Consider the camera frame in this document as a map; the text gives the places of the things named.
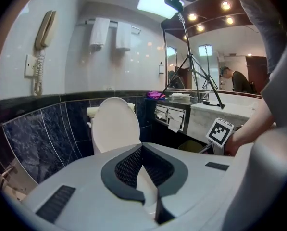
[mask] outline ceiling light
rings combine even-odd
[[[212,55],[212,45],[200,45],[199,49],[199,56],[206,56],[206,52],[208,56]]]
[[[167,57],[173,56],[176,54],[176,50],[172,48],[171,46],[167,47]]]
[[[165,4],[164,0],[139,0],[137,8],[168,19],[171,19],[177,13],[177,10]]]
[[[194,13],[189,14],[188,20],[195,21],[197,19],[197,16]]]
[[[221,7],[222,9],[224,10],[229,10],[231,8],[231,4],[227,1],[224,1],[222,4],[221,4]]]
[[[228,24],[233,24],[233,19],[232,17],[227,17],[226,20],[225,20]]]
[[[202,25],[197,26],[197,30],[199,32],[202,32],[204,30],[204,26],[202,26]]]

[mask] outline wall switch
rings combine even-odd
[[[104,86],[104,90],[114,90],[114,86]]]
[[[32,55],[26,56],[25,77],[33,77],[34,66],[37,64],[37,58]]]

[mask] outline toilet seat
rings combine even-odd
[[[139,122],[135,112],[121,98],[106,99],[98,108],[92,125],[94,152],[111,151],[139,144]]]

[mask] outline wall phone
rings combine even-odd
[[[46,12],[35,42],[35,48],[39,51],[37,56],[37,64],[35,66],[35,83],[34,83],[34,93],[37,96],[42,95],[43,92],[42,79],[43,79],[45,51],[42,54],[41,50],[45,50],[45,48],[48,47],[51,43],[57,25],[56,13],[57,13],[56,11],[52,10]]]

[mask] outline black mesh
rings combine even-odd
[[[174,167],[171,163],[148,148],[142,147],[141,154],[143,166],[156,187],[163,184],[174,173]]]
[[[137,187],[137,176],[142,167],[141,148],[119,162],[114,171],[117,178],[133,188]]]

